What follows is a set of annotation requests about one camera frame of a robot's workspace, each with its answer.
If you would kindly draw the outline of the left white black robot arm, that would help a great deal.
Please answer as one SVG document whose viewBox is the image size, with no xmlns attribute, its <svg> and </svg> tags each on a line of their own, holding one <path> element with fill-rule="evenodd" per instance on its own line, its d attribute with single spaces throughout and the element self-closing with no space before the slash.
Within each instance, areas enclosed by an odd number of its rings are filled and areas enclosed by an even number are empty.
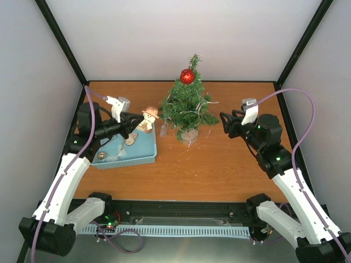
<svg viewBox="0 0 351 263">
<path fill-rule="evenodd" d="M 69 207 L 84 173 L 101 148 L 102 139 L 120 135 L 128 139 L 144 119 L 129 113 L 129 100 L 106 97 L 111 105 L 110 119 L 101 119 L 102 107 L 96 102 L 85 102 L 78 110 L 78 133 L 66 142 L 58 173 L 44 200 L 30 218 L 23 217 L 19 231 L 33 251 L 40 250 L 66 256 L 72 249 L 77 234 L 96 218 L 109 220 L 114 206 L 109 194 L 94 192 L 73 211 Z"/>
</svg>

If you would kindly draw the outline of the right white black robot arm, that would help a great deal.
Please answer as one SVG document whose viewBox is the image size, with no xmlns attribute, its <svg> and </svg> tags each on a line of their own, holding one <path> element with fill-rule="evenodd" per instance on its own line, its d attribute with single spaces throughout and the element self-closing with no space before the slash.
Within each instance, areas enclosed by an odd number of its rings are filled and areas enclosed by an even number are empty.
<svg viewBox="0 0 351 263">
<path fill-rule="evenodd" d="M 295 217 L 286 214 L 264 194 L 247 200 L 253 221 L 273 227 L 295 249 L 299 262 L 350 262 L 350 233 L 341 232 L 317 202 L 292 154 L 281 144 L 282 126 L 275 115 L 233 110 L 220 113 L 229 138 L 241 137 L 258 166 L 289 202 Z"/>
</svg>

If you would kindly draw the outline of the snowman ornament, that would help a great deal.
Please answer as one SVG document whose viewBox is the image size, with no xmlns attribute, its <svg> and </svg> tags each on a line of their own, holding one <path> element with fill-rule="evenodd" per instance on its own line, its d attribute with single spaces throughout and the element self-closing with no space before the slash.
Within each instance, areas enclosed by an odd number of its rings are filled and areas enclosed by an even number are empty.
<svg viewBox="0 0 351 263">
<path fill-rule="evenodd" d="M 158 109 L 154 106 L 148 106 L 142 110 L 144 120 L 137 126 L 141 132 L 151 133 L 154 122 L 159 119 Z"/>
</svg>

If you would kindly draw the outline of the clear plastic battery box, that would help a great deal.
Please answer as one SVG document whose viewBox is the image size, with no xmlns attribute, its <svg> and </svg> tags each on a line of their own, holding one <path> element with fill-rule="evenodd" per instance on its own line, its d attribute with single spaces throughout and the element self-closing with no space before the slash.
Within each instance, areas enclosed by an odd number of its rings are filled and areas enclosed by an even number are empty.
<svg viewBox="0 0 351 263">
<path fill-rule="evenodd" d="M 168 123 L 164 123 L 163 125 L 161 125 L 161 129 L 160 129 L 160 137 L 165 137 L 167 135 L 167 130 L 168 130 Z"/>
</svg>

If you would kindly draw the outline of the red ball ornament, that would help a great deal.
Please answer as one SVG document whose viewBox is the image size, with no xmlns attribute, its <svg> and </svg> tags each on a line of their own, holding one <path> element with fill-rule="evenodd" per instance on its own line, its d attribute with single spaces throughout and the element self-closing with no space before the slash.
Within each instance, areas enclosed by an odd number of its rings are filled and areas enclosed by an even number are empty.
<svg viewBox="0 0 351 263">
<path fill-rule="evenodd" d="M 189 85 L 195 80 L 195 73 L 192 69 L 186 68 L 180 73 L 179 80 L 185 84 Z"/>
</svg>

